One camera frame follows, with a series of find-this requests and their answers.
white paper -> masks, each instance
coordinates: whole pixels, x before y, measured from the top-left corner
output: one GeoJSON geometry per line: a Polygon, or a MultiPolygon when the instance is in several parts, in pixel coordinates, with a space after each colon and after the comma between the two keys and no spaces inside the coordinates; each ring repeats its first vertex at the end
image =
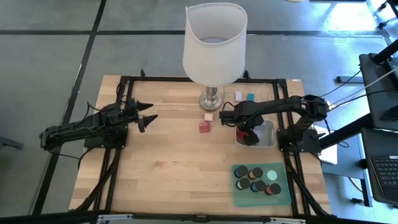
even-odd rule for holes
{"type": "MultiPolygon", "coordinates": [[[[323,138],[329,134],[329,132],[326,128],[319,127],[319,126],[314,126],[313,128],[318,131],[318,134],[326,133],[324,136],[322,136],[323,138]]],[[[336,165],[337,164],[337,144],[322,150],[322,152],[318,154],[318,157],[323,162],[328,162],[328,163],[336,165]]]]}

chrome lamp base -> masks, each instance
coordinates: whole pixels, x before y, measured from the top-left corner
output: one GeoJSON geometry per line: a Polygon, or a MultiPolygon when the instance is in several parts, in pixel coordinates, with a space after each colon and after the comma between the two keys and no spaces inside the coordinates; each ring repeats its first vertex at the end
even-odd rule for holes
{"type": "Polygon", "coordinates": [[[205,111],[217,110],[223,102],[217,87],[206,87],[206,91],[200,95],[199,105],[205,111]]]}

gray floor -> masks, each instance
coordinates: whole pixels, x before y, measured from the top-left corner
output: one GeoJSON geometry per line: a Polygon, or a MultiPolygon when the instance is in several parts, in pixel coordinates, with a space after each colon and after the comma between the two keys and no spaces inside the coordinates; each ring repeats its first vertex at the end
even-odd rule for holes
{"type": "MultiPolygon", "coordinates": [[[[183,30],[185,6],[211,1],[108,1],[100,30],[183,30]]],[[[281,0],[232,1],[249,16],[249,30],[375,30],[371,2],[281,0]]],[[[1,29],[90,30],[100,1],[29,0],[0,1],[1,29]]],[[[375,16],[388,17],[391,9],[375,16]]],[[[394,24],[386,27],[392,37],[394,24]]],[[[39,133],[58,124],[78,72],[88,36],[0,35],[0,135],[23,142],[22,150],[0,150],[0,216],[25,215],[37,190],[47,153],[39,147],[39,133]]],[[[315,37],[250,35],[246,68],[252,77],[298,78],[306,93],[321,95],[334,89],[338,75],[359,70],[359,54],[378,52],[386,46],[381,36],[315,37]]],[[[182,35],[97,36],[73,110],[72,121],[83,117],[86,102],[94,103],[104,74],[185,76],[182,69],[182,35]]],[[[346,85],[328,96],[338,100],[362,85],[346,85]]],[[[337,129],[367,113],[366,99],[328,115],[337,129]]],[[[62,152],[81,154],[81,141],[68,143],[62,152]]],[[[60,158],[44,207],[45,213],[68,209],[77,174],[76,161],[60,158]]],[[[325,175],[333,213],[354,218],[392,223],[398,210],[381,203],[373,208],[353,205],[360,197],[345,177],[325,175]]]]}

green tray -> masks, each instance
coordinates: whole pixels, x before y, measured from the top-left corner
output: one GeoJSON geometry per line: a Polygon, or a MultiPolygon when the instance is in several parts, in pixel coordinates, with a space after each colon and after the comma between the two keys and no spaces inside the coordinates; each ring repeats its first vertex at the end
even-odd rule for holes
{"type": "MultiPolygon", "coordinates": [[[[253,207],[253,206],[265,206],[265,205],[290,205],[292,199],[290,198],[289,187],[287,185],[287,178],[285,172],[285,166],[283,163],[267,163],[267,164],[235,164],[231,167],[231,180],[232,188],[234,193],[234,204],[237,207],[253,207]],[[267,195],[265,192],[253,192],[250,188],[244,190],[238,190],[236,188],[236,182],[239,178],[235,177],[234,171],[239,166],[244,165],[249,170],[255,167],[260,167],[266,174],[269,170],[277,172],[278,178],[274,181],[265,181],[266,185],[277,183],[280,185],[282,191],[278,195],[267,195]]],[[[250,184],[261,180],[250,180],[250,184]]]]}

small block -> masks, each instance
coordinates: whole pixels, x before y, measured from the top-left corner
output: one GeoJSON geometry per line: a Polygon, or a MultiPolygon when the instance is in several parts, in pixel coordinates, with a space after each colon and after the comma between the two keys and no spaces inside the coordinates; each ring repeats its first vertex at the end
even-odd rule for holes
{"type": "Polygon", "coordinates": [[[248,94],[248,101],[254,101],[254,94],[253,93],[249,93],[248,94]]]}
{"type": "Polygon", "coordinates": [[[242,101],[242,92],[235,91],[235,102],[240,102],[240,101],[242,101]]]}
{"type": "Polygon", "coordinates": [[[205,121],[213,121],[213,114],[205,113],[205,121]]]}
{"type": "Polygon", "coordinates": [[[210,123],[208,121],[199,124],[199,132],[206,133],[210,131],[210,123]]]}

